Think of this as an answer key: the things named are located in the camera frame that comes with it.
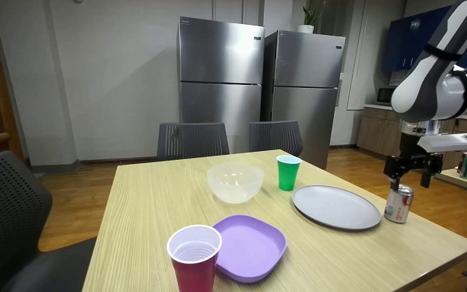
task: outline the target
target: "refrigerator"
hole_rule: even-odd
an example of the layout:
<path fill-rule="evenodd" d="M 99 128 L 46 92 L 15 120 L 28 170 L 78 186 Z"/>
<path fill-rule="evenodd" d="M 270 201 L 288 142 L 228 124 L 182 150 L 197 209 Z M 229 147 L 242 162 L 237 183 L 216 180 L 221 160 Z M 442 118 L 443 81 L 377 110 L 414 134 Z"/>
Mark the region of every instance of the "refrigerator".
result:
<path fill-rule="evenodd" d="M 302 157 L 326 167 L 346 37 L 278 30 L 265 38 L 262 120 L 297 120 Z"/>
<path fill-rule="evenodd" d="M 249 123 L 260 120 L 265 27 L 181 17 L 182 121 L 224 121 L 232 152 L 249 149 Z"/>

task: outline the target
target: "plastic cup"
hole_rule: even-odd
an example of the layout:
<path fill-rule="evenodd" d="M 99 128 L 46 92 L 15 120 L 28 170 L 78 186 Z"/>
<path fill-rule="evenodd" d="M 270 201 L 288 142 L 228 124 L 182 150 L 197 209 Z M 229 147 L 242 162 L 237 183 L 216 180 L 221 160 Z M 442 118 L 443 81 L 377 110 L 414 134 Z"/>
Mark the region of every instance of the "plastic cup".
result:
<path fill-rule="evenodd" d="M 278 155 L 281 189 L 292 191 L 296 188 L 301 162 L 302 158 L 296 155 Z"/>
<path fill-rule="evenodd" d="M 168 253 L 172 257 L 181 292 L 211 292 L 221 233 L 211 225 L 187 225 L 172 233 Z"/>

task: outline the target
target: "wall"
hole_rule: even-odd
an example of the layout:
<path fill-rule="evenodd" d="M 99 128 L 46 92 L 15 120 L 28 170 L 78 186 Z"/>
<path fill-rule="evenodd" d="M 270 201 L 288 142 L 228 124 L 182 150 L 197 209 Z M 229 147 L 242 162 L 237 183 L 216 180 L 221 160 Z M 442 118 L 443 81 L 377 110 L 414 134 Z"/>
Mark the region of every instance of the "wall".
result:
<path fill-rule="evenodd" d="M 33 163 L 155 155 L 158 123 L 179 118 L 179 16 L 241 17 L 263 22 L 270 34 L 296 29 L 304 3 L 0 0 L 4 53 Z M 377 82 L 369 60 L 377 60 L 378 27 L 403 6 L 356 3 L 331 144 L 356 141 L 359 103 Z"/>
<path fill-rule="evenodd" d="M 356 144 L 361 108 L 373 102 L 377 87 L 388 84 L 382 72 L 386 30 L 403 16 L 404 1 L 356 0 L 346 43 L 344 77 L 335 111 L 331 144 Z"/>
<path fill-rule="evenodd" d="M 43 0 L 0 0 L 0 40 L 31 163 L 74 163 L 75 141 L 49 6 Z"/>

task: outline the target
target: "gray plate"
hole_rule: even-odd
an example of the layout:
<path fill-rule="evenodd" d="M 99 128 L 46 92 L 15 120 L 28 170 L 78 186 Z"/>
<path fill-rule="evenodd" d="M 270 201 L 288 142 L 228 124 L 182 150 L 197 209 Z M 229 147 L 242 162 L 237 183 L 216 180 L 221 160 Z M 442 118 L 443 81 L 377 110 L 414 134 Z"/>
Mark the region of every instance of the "gray plate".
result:
<path fill-rule="evenodd" d="M 294 193 L 292 201 L 304 215 L 335 228 L 365 230 L 382 222 L 375 204 L 343 188 L 304 186 Z"/>

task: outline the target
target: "white cup rim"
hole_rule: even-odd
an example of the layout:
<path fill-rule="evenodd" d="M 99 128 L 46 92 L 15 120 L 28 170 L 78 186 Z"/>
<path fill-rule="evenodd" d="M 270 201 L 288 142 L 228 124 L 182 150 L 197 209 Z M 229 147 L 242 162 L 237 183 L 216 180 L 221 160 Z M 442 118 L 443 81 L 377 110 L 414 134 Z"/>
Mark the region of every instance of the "white cup rim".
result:
<path fill-rule="evenodd" d="M 200 259 L 195 259 L 195 261 L 184 261 L 184 259 L 181 259 L 181 257 L 177 257 L 177 256 L 174 254 L 174 251 L 172 251 L 172 248 L 171 248 L 171 241 L 172 241 L 177 235 L 181 235 L 182 231 L 185 231 L 185 230 L 189 230 L 189 228 L 197 228 L 197 227 L 211 230 L 211 231 L 218 236 L 218 246 L 215 246 L 215 251 L 213 251 L 210 256 L 206 256 L 206 257 L 200 257 Z M 182 264 L 205 262 L 205 261 L 215 257 L 215 256 L 219 253 L 221 246 L 223 246 L 223 235 L 219 233 L 219 230 L 215 228 L 215 227 L 211 227 L 211 225 L 205 225 L 205 223 L 185 225 L 185 227 L 176 230 L 176 231 L 171 235 L 171 238 L 168 240 L 168 253 L 169 253 L 169 256 L 171 256 L 174 261 L 182 262 Z"/>
<path fill-rule="evenodd" d="M 297 155 L 278 155 L 278 160 L 283 163 L 301 163 L 302 158 Z"/>

